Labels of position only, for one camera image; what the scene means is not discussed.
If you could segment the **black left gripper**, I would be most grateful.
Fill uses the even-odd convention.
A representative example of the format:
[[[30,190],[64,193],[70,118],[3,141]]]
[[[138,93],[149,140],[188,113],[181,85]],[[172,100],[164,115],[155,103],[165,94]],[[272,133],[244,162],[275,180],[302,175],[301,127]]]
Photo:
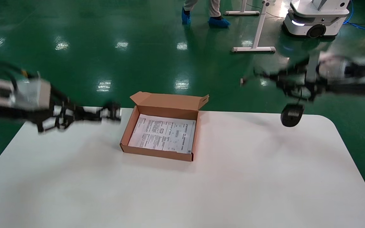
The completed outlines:
[[[54,129],[64,131],[73,121],[120,122],[121,118],[117,115],[121,115],[121,106],[116,102],[107,102],[103,107],[89,107],[76,106],[69,101],[50,101],[36,106],[36,127],[38,133]]]

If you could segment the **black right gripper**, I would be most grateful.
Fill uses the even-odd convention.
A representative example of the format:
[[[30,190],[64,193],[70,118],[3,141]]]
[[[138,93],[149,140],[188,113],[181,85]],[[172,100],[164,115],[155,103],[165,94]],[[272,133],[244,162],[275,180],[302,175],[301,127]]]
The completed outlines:
[[[323,91],[319,78],[320,61],[300,61],[292,66],[280,69],[273,74],[273,81],[277,82],[277,88],[281,89],[285,96],[298,100],[315,100]],[[296,84],[298,74],[304,73],[303,84]],[[303,89],[309,92],[309,96],[302,95]]]

